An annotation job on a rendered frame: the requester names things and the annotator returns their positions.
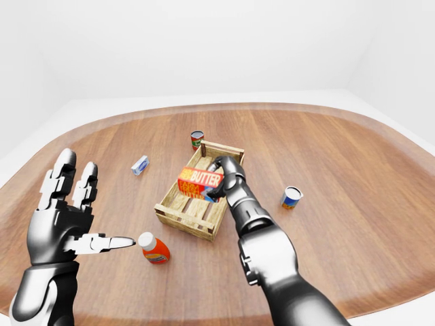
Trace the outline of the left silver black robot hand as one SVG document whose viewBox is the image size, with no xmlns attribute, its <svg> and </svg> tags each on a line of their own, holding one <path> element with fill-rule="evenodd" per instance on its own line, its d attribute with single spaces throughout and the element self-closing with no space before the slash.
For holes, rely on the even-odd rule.
<svg viewBox="0 0 435 326">
<path fill-rule="evenodd" d="M 76 153 L 66 148 L 43 178 L 41 198 L 27 233 L 27 247 L 34 266 L 69 262 L 77 255 L 102 253 L 136 244 L 129 237 L 90 233 L 98 167 L 94 162 L 87 163 L 80 180 L 75 182 L 75 165 Z"/>
</svg>

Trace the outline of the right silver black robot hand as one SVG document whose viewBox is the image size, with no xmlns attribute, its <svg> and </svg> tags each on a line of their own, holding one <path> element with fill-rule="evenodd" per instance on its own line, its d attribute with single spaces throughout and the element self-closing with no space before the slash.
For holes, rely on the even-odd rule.
<svg viewBox="0 0 435 326">
<path fill-rule="evenodd" d="M 207 196 L 214 200 L 226 197 L 228 205 L 233 207 L 245 195 L 245 192 L 239 191 L 241 181 L 245 181 L 245 171 L 232 156 L 218 156 L 209 171 L 216 171 L 219 167 L 223 168 L 224 178 L 217 187 L 207 192 Z"/>
</svg>

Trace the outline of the red yellow butter box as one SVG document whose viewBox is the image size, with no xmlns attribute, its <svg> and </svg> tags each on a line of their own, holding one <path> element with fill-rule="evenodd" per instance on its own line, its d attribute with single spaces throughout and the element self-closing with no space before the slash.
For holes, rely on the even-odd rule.
<svg viewBox="0 0 435 326">
<path fill-rule="evenodd" d="M 177 185 L 179 191 L 187 197 L 219 202 L 220 198 L 211 198 L 208 193 L 215 189 L 223 178 L 221 173 L 185 166 L 177 178 Z"/>
</svg>

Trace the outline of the wooden slat tray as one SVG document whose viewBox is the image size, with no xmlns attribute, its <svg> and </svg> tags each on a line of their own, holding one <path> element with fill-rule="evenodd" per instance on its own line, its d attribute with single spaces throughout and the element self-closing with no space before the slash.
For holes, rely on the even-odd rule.
<svg viewBox="0 0 435 326">
<path fill-rule="evenodd" d="M 242 164 L 244 155 L 243 149 L 203 141 L 187 166 L 205 170 L 218 156 L 232 156 Z M 185 196 L 179 191 L 177 183 L 174 183 L 165 197 L 154 206 L 154 210 L 160 222 L 213 242 L 227 207 L 223 198 L 218 203 L 212 203 Z"/>
</svg>

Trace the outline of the blue orange labelled tin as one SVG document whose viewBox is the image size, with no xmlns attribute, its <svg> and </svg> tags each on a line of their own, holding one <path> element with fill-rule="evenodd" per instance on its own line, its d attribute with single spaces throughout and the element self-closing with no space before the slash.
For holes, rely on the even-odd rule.
<svg viewBox="0 0 435 326">
<path fill-rule="evenodd" d="M 288 186 L 281 198 L 281 206 L 285 209 L 294 209 L 302 197 L 303 193 L 297 187 Z"/>
</svg>

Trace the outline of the small blue white box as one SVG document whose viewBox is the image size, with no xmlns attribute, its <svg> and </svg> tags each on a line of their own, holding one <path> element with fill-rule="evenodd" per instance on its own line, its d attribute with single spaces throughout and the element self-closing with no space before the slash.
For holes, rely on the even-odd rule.
<svg viewBox="0 0 435 326">
<path fill-rule="evenodd" d="M 140 175 L 149 165 L 150 161 L 146 155 L 140 157 L 131 167 L 134 175 Z"/>
</svg>

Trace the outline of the orange bottle with white cap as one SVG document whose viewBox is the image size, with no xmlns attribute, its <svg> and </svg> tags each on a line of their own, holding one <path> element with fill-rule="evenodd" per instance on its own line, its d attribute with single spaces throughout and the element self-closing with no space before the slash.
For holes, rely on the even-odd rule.
<svg viewBox="0 0 435 326">
<path fill-rule="evenodd" d="M 151 264 L 164 264 L 169 261 L 169 248 L 151 232 L 142 233 L 139 236 L 138 243 L 142 248 L 144 257 Z"/>
</svg>

